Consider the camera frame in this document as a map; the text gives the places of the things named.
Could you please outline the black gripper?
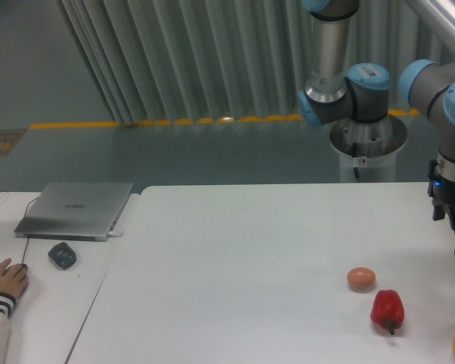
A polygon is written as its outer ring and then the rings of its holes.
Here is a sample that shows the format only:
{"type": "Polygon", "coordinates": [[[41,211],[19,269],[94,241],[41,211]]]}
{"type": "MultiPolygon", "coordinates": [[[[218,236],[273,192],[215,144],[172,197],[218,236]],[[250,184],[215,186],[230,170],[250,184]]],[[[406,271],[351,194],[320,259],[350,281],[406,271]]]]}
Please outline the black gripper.
{"type": "Polygon", "coordinates": [[[432,220],[440,221],[448,215],[455,235],[455,182],[443,177],[438,171],[438,165],[437,159],[428,162],[428,196],[433,206],[432,220]]]}

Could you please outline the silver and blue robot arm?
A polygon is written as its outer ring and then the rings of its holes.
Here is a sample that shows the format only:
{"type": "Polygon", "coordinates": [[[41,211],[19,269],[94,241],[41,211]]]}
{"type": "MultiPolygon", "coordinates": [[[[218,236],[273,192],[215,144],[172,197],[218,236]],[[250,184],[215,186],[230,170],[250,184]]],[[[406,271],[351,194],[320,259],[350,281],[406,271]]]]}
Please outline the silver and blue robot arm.
{"type": "MultiPolygon", "coordinates": [[[[411,1],[409,6],[455,53],[455,1],[411,1]]],[[[298,94],[300,114],[311,126],[331,125],[331,145],[347,174],[358,179],[362,168],[406,142],[405,125],[388,111],[390,76],[373,63],[343,69],[358,2],[306,1],[304,7],[314,20],[315,56],[311,76],[298,94]]],[[[400,75],[398,88],[439,130],[438,156],[428,163],[428,196],[433,219],[447,219],[455,235],[455,62],[414,61],[400,75]]]]}

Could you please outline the person's hand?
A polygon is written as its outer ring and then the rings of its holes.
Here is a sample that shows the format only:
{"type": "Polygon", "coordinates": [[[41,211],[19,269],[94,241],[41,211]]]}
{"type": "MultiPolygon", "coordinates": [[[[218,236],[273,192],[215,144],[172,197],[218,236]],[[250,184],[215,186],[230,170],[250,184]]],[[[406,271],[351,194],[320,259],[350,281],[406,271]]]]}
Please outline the person's hand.
{"type": "Polygon", "coordinates": [[[18,300],[28,285],[28,270],[21,268],[21,264],[11,264],[11,259],[0,263],[0,294],[8,295],[18,300]]]}

